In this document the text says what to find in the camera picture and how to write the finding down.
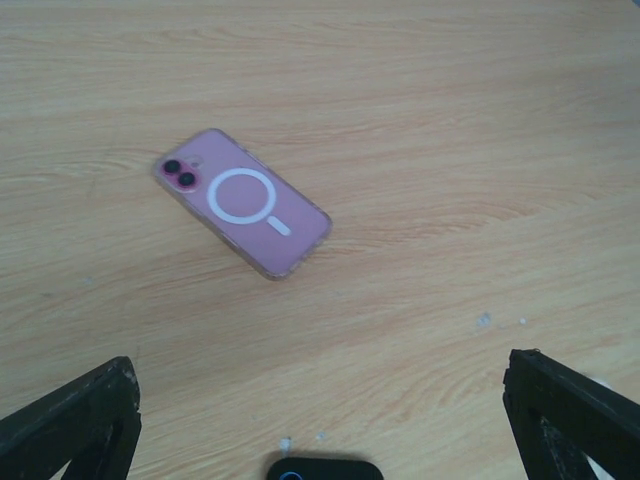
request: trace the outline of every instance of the camera lens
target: camera lens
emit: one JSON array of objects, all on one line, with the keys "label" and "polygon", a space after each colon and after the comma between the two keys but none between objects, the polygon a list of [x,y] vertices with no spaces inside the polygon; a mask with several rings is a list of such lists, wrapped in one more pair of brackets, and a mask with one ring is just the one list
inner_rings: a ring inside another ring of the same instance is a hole
[{"label": "camera lens", "polygon": [[164,171],[166,173],[173,175],[174,173],[178,173],[180,171],[180,162],[177,160],[167,160],[166,162],[164,162],[162,168],[164,168]]},{"label": "camera lens", "polygon": [[178,177],[178,183],[182,187],[190,187],[196,183],[196,176],[193,173],[185,172]]}]

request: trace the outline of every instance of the phone case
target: phone case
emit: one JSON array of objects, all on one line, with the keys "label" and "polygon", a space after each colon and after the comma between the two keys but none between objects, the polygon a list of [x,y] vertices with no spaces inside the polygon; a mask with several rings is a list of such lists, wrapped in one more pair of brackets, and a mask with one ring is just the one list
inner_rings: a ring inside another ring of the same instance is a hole
[{"label": "phone case", "polygon": [[221,130],[160,158],[158,182],[270,279],[289,275],[331,231],[331,219]]}]

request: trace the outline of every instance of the wooden table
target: wooden table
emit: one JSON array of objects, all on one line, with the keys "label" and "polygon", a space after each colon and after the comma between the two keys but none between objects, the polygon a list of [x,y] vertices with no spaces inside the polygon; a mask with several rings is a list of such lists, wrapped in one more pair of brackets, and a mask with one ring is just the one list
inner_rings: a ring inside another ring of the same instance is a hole
[{"label": "wooden table", "polygon": [[[260,479],[291,437],[514,479],[512,348],[640,400],[631,0],[204,3],[0,5],[0,416],[128,355],[131,478]],[[212,126],[335,222],[286,281],[151,178]]]}]

